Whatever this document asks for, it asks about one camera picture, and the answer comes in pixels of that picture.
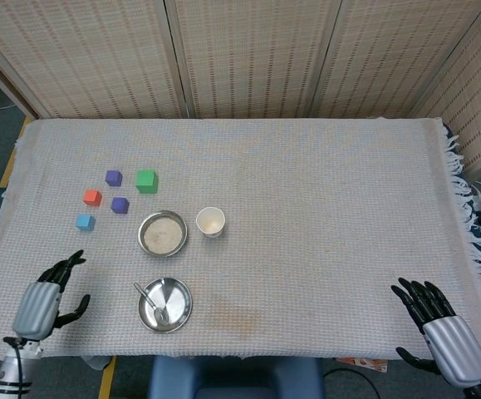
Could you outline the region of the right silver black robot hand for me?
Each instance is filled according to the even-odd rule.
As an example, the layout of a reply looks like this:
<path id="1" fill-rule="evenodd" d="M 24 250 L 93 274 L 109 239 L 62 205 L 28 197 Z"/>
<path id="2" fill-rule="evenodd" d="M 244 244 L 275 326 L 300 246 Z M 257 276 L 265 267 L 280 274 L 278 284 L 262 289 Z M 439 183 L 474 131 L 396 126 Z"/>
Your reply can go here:
<path id="1" fill-rule="evenodd" d="M 412 367 L 441 376 L 468 395 L 481 395 L 481 345 L 472 329 L 429 281 L 399 278 L 390 288 L 405 306 L 429 349 L 431 359 L 395 350 Z"/>

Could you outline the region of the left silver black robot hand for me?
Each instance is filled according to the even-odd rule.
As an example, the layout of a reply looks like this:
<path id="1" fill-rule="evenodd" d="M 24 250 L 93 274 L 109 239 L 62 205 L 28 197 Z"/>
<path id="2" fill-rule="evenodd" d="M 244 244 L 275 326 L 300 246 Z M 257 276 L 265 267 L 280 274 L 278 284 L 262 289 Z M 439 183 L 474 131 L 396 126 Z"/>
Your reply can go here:
<path id="1" fill-rule="evenodd" d="M 91 301 L 90 294 L 82 297 L 73 312 L 61 315 L 59 310 L 73 268 L 86 261 L 83 254 L 83 249 L 76 251 L 46 269 L 28 285 L 12 324 L 12 330 L 21 342 L 43 341 L 54 329 L 75 322 L 85 313 Z"/>

